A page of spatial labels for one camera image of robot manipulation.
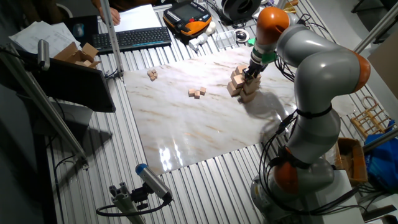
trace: marble pattern sheet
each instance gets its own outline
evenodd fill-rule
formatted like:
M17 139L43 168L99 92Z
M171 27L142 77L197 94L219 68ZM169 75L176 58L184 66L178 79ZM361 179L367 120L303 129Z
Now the marble pattern sheet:
M226 85L236 66L247 64L251 48L241 47L204 57L125 72L124 83L148 165L162 174L261 141L295 107L294 84L273 64L262 72L260 90L244 105L232 98ZM200 99L188 90L207 89ZM348 96L333 107L352 113Z

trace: white paper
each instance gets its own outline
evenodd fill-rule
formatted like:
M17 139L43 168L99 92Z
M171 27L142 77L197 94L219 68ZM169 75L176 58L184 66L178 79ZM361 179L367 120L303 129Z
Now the white paper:
M147 4L120 13L120 24L114 29L116 32L121 32L151 27L161 27L161 24L152 6Z
M49 43L50 57L56 56L73 42L73 40L54 30L46 22L34 22L26 29L9 38L32 54L37 54L37 43L39 43L39 40L45 40Z
M74 43L76 43L76 46L80 45L80 42L76 40L76 38L73 36L73 34L70 32L70 30L68 29L67 25L65 25L63 22L58 23L58 24L54 24L51 25L53 27L53 29L59 33L61 33L62 35L64 35L66 38L74 41Z

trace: desk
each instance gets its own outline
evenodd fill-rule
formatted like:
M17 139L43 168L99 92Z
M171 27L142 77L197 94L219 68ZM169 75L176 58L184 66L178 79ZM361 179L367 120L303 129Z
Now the desk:
M166 7L155 8L163 25L162 11ZM324 26L308 0L301 1L297 6L298 16L303 13L312 15L312 22ZM219 22L216 24L217 32L232 30ZM100 31L103 32L104 28L100 22ZM254 37L256 26L253 21L245 29ZM312 29L327 39L331 38L317 28ZM200 47L199 54L174 38L170 47L124 52L124 69L145 69L219 52L214 40L215 36L209 38L208 43ZM240 46L242 45L235 45L229 49ZM99 56L96 60L102 61L99 67L104 72L116 69L112 54ZM117 109L115 114L93 113L90 129L83 141L90 168L83 170L76 166L75 169L72 163L67 162L57 170L58 179L62 179L60 193L65 223L128 223L126 218L99 217L95 208L112 204L108 191L110 185L124 181L130 190L142 185L142 180L134 170L137 164L146 163L147 160L124 83L117 78L110 80L108 85ZM373 95L367 86L349 96L358 111L364 109L360 100L365 95ZM356 112L341 118L340 136L364 141L349 121L358 114ZM97 130L112 133L112 136ZM55 141L53 146L56 149L55 163L71 155L70 150L59 141ZM158 212L144 215L147 223L262 223L263 217L252 204L249 191L251 180L257 174L260 150L260 145L255 144L162 174L160 178L172 190L175 201ZM54 199L57 218L61 220L57 197ZM150 208L160 205L156 196L150 196L148 203Z

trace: cardboard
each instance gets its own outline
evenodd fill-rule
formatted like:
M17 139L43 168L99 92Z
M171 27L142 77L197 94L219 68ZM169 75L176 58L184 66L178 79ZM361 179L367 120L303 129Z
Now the cardboard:
M373 53L368 60L389 87L391 92L398 98L398 30L391 34Z
M74 63L89 68L96 68L100 62L94 61L98 50L89 43L85 44L81 50L78 50L76 44L72 42L68 47L65 47L59 52L54 59L64 62Z
M361 143L350 138L338 138L337 143L336 168L347 171L351 186L367 182L368 173L366 172L365 156Z

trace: black keyboard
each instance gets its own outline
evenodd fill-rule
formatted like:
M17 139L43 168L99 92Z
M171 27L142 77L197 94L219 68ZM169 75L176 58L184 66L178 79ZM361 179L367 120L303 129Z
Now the black keyboard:
M117 32L120 51L148 49L170 45L172 40L167 27L154 27ZM93 35L93 45L100 54L112 52L108 34Z

